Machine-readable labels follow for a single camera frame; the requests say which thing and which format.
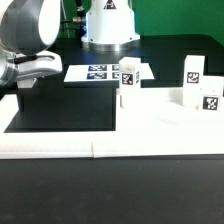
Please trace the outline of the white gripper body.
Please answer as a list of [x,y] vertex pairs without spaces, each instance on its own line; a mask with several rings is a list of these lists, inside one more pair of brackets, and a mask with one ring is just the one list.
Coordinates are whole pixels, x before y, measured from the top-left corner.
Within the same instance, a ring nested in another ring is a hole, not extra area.
[[42,51],[32,56],[17,54],[14,58],[16,81],[58,74],[62,71],[61,57],[50,51]]

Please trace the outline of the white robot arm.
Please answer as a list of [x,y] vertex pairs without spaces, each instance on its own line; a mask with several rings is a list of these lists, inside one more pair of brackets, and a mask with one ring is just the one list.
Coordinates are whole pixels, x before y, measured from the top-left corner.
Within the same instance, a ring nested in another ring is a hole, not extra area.
[[[62,71],[60,56],[48,50],[59,32],[61,1],[0,0],[0,87]],[[83,47],[117,51],[140,39],[128,0],[91,0],[88,11],[75,1],[86,28]]]

